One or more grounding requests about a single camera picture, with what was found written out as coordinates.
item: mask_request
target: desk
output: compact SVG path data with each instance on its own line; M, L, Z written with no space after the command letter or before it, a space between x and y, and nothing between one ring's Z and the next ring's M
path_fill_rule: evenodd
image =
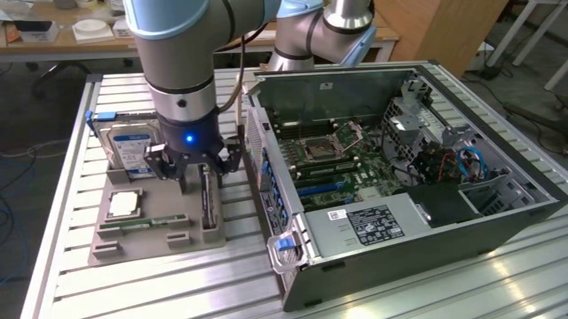
M63 26L55 43L24 43L17 41L7 43L5 30L0 27L0 62L40 62L64 60L93 60L101 58L130 58L138 56L134 39L115 39L99 43L80 45L75 41L71 26L77 18L91 14L88 9L60 10L53 3L36 3L33 13L47 21L56 21ZM398 34L387 27L382 17L377 14L374 25L378 27L373 48L378 48L374 60L389 61L394 44L400 39ZM267 31L277 28L275 23L269 23ZM247 52L271 52L274 38L257 39L247 44ZM239 53L239 49L226 53Z
M404 67L405 63L389 65ZM568 191L565 169L441 66L424 62L424 67ZM215 71L218 103L228 99L235 75L235 69ZM465 123L445 99L437 93L432 97L432 107L450 125ZM224 177L228 180L220 191L223 211L230 212L224 247L89 267L88 245L107 179L107 158L85 127L84 112L147 111L152 107L142 73L88 79L21 318L521 318L530 313L557 318L568 313L568 208L477 258L283 313L242 170ZM219 116L224 136L234 134L234 119L232 107Z

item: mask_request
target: barcode label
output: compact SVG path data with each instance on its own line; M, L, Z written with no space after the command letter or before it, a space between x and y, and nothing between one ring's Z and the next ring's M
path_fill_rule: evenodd
M335 219L346 218L347 211L345 209L339 209L337 211L329 211L327 216L329 216L329 220L334 221Z

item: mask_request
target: hard drive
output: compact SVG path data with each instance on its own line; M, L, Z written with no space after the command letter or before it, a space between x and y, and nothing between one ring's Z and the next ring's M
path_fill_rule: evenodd
M131 179L154 177L144 161L144 148L163 142L155 113L99 114L92 124L110 167L124 169Z

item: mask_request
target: wooden cabinet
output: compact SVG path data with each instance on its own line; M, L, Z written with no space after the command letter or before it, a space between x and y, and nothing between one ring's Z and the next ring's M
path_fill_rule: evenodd
M508 0L374 0L400 33L392 61L437 60L464 73Z

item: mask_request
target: power supply label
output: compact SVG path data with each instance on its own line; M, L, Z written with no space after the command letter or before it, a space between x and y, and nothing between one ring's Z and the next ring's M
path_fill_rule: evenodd
M386 205L347 213L347 218L365 246L405 235Z

